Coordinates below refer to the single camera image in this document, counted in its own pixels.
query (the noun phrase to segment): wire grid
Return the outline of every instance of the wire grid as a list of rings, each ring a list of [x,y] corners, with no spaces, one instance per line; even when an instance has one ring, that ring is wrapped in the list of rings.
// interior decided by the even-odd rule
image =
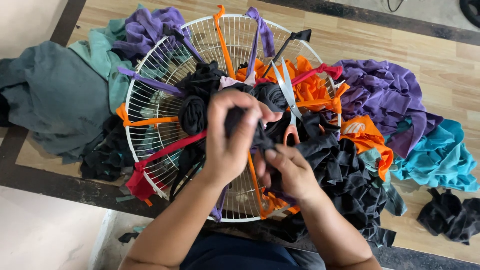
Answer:
[[[270,21],[265,20],[265,22],[272,30],[275,51],[278,52],[291,32]],[[249,59],[257,22],[244,15],[226,14],[219,19],[218,23],[223,33],[233,68],[237,71],[240,68],[240,64],[244,64]],[[226,71],[227,65],[213,17],[201,18],[182,26],[183,29],[186,27],[190,33],[190,42],[205,62],[215,60],[219,64],[219,69]],[[165,46],[171,47],[173,50],[168,51],[165,49]],[[299,55],[308,59],[313,67],[323,63],[310,46],[301,40],[290,41],[282,53],[282,56],[291,60],[293,64],[297,63],[296,57]],[[263,54],[263,45],[260,37],[258,40],[257,58],[266,65],[271,60],[271,58],[266,58]],[[188,73],[195,72],[195,66],[196,61],[186,52],[182,45],[170,42],[165,37],[150,50],[143,60],[139,61],[136,72],[142,77],[175,85]],[[333,97],[336,89],[332,78],[326,74],[317,75],[325,79],[328,94]],[[125,108],[129,120],[135,122],[150,118],[177,116],[182,102],[182,98],[166,94],[140,81],[132,80]],[[178,122],[160,123],[155,126],[128,126],[126,127],[126,134],[134,159],[137,162],[145,160],[151,154],[158,152],[167,145],[187,137],[187,134],[182,131]],[[150,171],[149,174],[145,173],[145,178],[152,185],[153,189],[166,199],[168,199],[170,185],[177,175],[179,156],[180,151],[176,151],[149,162],[145,167]],[[257,182],[257,185],[260,188],[262,187],[259,182]],[[261,197],[261,202],[264,209],[268,208],[268,201],[263,199],[263,197]],[[285,216],[282,213],[285,208],[275,208],[270,216]],[[246,166],[243,173],[228,186],[223,205],[222,221],[245,222],[258,219],[260,219],[260,206],[252,181],[252,173],[249,167]]]

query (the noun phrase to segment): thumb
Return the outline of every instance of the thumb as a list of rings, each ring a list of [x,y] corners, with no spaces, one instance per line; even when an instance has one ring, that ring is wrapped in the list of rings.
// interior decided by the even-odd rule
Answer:
[[[265,151],[265,159],[268,163],[277,168],[284,177],[294,178],[295,174],[297,174],[298,167],[293,164],[286,155],[280,152],[268,149]]]

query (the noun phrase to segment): orange scissor handle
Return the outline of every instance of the orange scissor handle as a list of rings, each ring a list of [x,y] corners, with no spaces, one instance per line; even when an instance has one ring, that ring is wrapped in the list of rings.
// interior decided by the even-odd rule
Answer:
[[[283,145],[287,145],[287,138],[288,135],[292,134],[293,135],[293,141],[295,144],[300,143],[300,138],[299,138],[299,132],[297,131],[297,127],[295,124],[290,124],[288,125],[287,129],[285,130],[285,134],[283,135]]]

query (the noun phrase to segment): right hand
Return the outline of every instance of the right hand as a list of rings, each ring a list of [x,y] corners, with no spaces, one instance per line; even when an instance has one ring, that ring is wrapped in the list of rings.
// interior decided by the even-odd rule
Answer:
[[[283,190],[297,200],[317,196],[320,187],[310,164],[300,152],[296,148],[281,144],[277,144],[276,149],[278,152],[271,149],[265,151],[265,159],[282,173]],[[260,181],[270,187],[270,173],[266,172],[265,161],[259,153],[255,155],[253,162]]]

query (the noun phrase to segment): printed logo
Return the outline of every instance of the printed logo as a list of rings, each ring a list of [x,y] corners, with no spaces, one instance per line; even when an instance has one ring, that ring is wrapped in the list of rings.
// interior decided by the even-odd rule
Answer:
[[[348,134],[348,133],[357,133],[359,131],[364,131],[365,130],[365,124],[363,123],[351,123],[346,127],[346,129],[343,130],[342,135]]]

